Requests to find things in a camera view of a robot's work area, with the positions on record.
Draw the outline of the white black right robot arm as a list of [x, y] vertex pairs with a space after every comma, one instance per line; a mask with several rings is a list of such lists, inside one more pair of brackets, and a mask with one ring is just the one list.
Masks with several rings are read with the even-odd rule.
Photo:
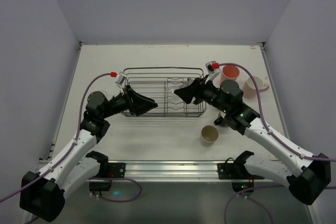
[[232, 130], [255, 141], [280, 161], [267, 166], [249, 156], [244, 162], [247, 173], [287, 187], [306, 205], [312, 205], [330, 184], [331, 159], [300, 148], [269, 126], [261, 113], [243, 102], [243, 91], [236, 81], [226, 80], [217, 88], [205, 78], [196, 78], [190, 85], [174, 90], [174, 94], [187, 104], [206, 102], [225, 113], [224, 119]]

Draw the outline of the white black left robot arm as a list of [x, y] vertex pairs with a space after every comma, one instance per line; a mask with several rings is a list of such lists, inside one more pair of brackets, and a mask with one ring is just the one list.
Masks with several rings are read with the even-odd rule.
[[130, 86], [110, 100], [100, 91], [86, 93], [85, 97], [86, 110], [81, 112], [83, 119], [70, 142], [38, 172], [27, 172], [22, 178], [19, 206], [48, 222], [58, 217], [67, 196], [87, 179], [107, 175], [107, 157], [91, 151], [110, 126], [106, 118], [126, 110], [139, 116], [157, 107], [153, 99], [136, 93]]

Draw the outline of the salmon pink plastic cup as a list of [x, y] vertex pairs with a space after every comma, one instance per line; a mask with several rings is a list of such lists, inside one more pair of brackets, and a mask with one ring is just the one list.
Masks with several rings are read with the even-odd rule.
[[225, 80], [237, 80], [239, 77], [240, 71], [238, 67], [232, 65], [225, 65], [222, 68], [220, 83]]

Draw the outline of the pink faceted mug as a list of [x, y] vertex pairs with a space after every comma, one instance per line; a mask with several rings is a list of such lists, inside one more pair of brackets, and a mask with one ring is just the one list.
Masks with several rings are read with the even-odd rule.
[[244, 98], [250, 99], [257, 95], [257, 91], [264, 92], [269, 89], [269, 84], [257, 76], [249, 77], [243, 85]]

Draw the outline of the beige tall cup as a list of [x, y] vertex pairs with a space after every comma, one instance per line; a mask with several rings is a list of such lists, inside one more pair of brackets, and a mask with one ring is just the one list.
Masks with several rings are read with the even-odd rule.
[[207, 125], [202, 128], [200, 137], [202, 146], [211, 146], [217, 141], [219, 137], [219, 131], [216, 127]]

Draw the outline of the black mug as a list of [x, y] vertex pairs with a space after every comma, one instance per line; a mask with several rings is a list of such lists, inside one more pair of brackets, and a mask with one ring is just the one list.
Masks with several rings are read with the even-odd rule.
[[222, 127], [228, 127], [227, 120], [225, 119], [226, 113], [223, 111], [220, 111], [218, 113], [217, 119], [214, 121], [215, 126], [222, 126]]

